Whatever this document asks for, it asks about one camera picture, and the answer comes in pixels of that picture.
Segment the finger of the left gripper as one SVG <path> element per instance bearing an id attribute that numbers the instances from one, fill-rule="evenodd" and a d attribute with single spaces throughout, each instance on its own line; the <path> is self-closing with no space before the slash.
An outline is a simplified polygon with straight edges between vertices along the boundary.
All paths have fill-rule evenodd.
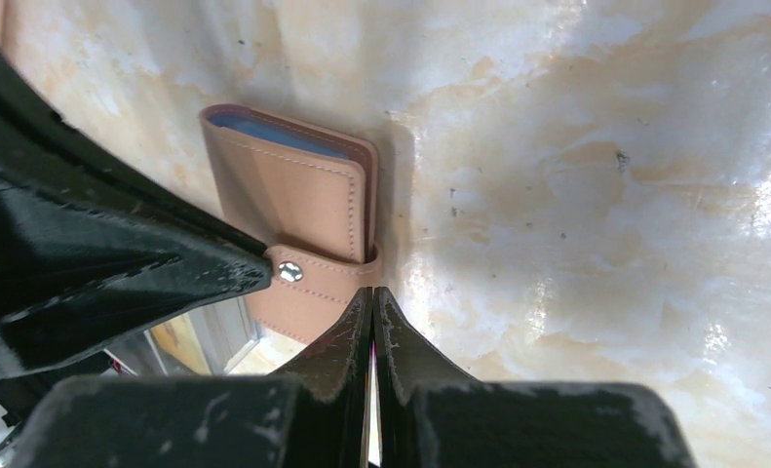
<path id="1" fill-rule="evenodd" d="M 0 380 L 265 289 L 270 275 L 260 254 L 184 222 L 0 190 Z"/>
<path id="2" fill-rule="evenodd" d="M 173 195 L 83 135 L 52 109 L 0 53 L 0 182 L 75 214 L 75 225 L 110 225 L 155 248 L 259 258 L 264 245 Z"/>

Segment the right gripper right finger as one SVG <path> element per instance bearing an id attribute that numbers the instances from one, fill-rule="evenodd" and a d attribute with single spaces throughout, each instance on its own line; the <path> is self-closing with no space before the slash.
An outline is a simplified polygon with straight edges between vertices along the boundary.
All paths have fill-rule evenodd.
<path id="1" fill-rule="evenodd" d="M 632 383 L 481 381 L 373 293 L 387 467 L 692 467 L 674 413 Z"/>

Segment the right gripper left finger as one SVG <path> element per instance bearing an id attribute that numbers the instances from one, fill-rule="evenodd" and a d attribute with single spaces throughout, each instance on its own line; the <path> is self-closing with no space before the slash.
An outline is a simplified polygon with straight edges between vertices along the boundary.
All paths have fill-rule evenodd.
<path id="1" fill-rule="evenodd" d="M 16 467 L 365 467 L 373 291 L 266 375 L 77 376 L 32 413 Z"/>

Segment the clear plastic card box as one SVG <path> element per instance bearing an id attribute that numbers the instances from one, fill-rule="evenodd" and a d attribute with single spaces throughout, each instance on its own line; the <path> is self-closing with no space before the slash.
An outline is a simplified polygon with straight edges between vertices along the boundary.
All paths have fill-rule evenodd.
<path id="1" fill-rule="evenodd" d="M 225 375 L 259 343 L 260 324 L 241 297 L 209 304 L 105 349 L 119 373 Z"/>

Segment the brown leather card holder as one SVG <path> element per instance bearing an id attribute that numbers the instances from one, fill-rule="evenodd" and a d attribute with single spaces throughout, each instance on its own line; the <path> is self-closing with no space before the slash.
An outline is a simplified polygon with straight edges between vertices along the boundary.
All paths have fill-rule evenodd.
<path id="1" fill-rule="evenodd" d="M 379 155 L 367 140 L 238 104 L 199 114 L 223 217 L 262 245 L 271 284 L 247 296 L 265 328 L 310 343 L 381 278 Z"/>

